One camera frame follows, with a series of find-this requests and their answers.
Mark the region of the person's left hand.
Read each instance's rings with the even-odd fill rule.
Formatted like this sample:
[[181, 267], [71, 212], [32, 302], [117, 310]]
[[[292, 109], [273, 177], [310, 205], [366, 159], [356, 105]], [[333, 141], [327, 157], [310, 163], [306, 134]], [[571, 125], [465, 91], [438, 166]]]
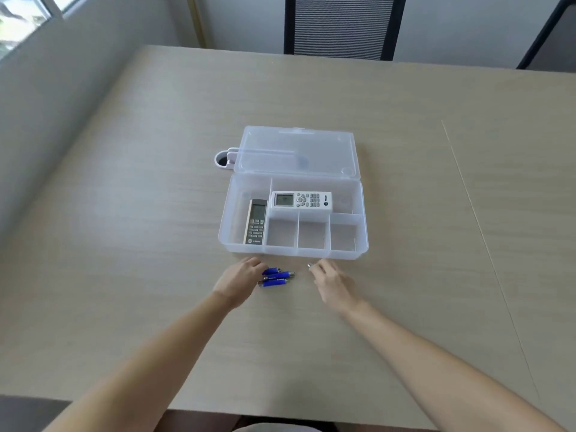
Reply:
[[252, 294], [257, 284], [247, 284], [244, 278], [244, 260], [228, 267], [215, 283], [214, 294], [218, 295], [232, 310], [242, 305]]

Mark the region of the clear plastic organizer box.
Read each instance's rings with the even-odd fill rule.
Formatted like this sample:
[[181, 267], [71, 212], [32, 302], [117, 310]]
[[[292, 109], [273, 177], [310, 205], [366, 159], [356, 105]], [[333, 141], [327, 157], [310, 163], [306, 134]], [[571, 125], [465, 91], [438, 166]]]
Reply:
[[[218, 239], [236, 254], [356, 260], [369, 249], [364, 191], [350, 132], [247, 126], [241, 149], [296, 152], [298, 157], [239, 154], [232, 169]], [[334, 210], [281, 210], [273, 191], [331, 192]], [[251, 199], [267, 200], [262, 245], [244, 244]]]

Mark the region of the person's white shirt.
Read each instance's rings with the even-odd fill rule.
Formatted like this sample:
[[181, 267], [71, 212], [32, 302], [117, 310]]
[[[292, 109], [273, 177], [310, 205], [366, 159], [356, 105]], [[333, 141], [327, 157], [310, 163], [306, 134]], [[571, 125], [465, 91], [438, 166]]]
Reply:
[[261, 422], [240, 426], [235, 428], [232, 432], [322, 432], [317, 428], [292, 424], [292, 423], [273, 423]]

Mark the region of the person's right hand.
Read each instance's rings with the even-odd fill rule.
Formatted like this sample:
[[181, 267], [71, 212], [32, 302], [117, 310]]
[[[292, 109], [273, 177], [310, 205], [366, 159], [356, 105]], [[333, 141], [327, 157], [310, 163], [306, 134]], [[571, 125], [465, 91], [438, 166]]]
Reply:
[[362, 302], [356, 290], [355, 281], [349, 277], [336, 263], [329, 259], [321, 259], [312, 269], [323, 269], [325, 283], [318, 289], [322, 301], [341, 316], [347, 315], [356, 305]]

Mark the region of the gold metal trim strip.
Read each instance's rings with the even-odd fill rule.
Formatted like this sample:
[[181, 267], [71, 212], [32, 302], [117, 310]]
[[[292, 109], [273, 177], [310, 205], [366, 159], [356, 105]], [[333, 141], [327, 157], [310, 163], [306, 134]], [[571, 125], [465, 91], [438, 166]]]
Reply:
[[187, 0], [187, 4], [189, 7], [191, 20], [199, 47], [207, 49], [209, 46], [207, 45], [205, 33], [203, 31], [203, 25], [200, 17], [200, 12], [197, 6], [197, 0]]

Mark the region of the silver remote control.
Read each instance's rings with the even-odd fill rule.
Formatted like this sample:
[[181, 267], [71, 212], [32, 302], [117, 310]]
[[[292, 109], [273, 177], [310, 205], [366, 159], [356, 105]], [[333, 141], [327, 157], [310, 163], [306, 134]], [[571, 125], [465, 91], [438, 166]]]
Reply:
[[267, 200], [251, 199], [244, 232], [244, 244], [262, 245], [266, 225]]

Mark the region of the window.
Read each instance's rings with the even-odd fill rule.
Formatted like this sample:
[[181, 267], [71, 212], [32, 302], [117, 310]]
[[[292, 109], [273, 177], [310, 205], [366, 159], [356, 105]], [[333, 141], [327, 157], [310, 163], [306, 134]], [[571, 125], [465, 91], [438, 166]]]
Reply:
[[0, 60], [81, 0], [0, 0]]

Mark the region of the white plastic remote holder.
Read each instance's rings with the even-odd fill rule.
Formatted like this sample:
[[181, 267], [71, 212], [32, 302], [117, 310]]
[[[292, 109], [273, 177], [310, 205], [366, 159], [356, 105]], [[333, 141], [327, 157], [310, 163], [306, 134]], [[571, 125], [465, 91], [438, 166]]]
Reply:
[[271, 149], [242, 149], [239, 147], [230, 147], [227, 150], [218, 152], [214, 157], [214, 164], [220, 169], [232, 170], [236, 164], [239, 154], [260, 154], [280, 157], [298, 157], [299, 154], [293, 151], [286, 150], [271, 150]]

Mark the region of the white remote control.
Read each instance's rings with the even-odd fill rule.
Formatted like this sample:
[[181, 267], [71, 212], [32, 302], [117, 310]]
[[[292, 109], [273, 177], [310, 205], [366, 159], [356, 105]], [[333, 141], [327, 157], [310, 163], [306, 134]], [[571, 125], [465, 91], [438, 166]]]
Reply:
[[275, 190], [271, 193], [268, 203], [273, 209], [281, 210], [334, 210], [331, 192], [288, 191]]

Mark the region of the person's left forearm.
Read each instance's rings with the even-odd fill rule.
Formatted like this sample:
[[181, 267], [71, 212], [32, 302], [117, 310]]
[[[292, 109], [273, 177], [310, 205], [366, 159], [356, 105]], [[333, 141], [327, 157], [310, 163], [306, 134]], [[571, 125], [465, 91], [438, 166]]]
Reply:
[[213, 291], [71, 403], [43, 432], [153, 432], [206, 344], [243, 299]]

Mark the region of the black mesh office chair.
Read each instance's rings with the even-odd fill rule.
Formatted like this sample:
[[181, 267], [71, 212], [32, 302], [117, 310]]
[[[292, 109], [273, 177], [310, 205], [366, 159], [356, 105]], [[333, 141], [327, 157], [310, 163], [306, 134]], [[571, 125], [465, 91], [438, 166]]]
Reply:
[[285, 55], [393, 60], [406, 0], [285, 0]]

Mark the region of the person's right forearm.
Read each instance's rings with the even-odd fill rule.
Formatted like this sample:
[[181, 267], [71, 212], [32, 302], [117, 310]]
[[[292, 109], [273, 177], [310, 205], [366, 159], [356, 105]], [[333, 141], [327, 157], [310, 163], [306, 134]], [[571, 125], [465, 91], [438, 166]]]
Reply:
[[378, 312], [363, 299], [337, 312], [384, 358], [442, 432], [567, 432], [500, 382]]

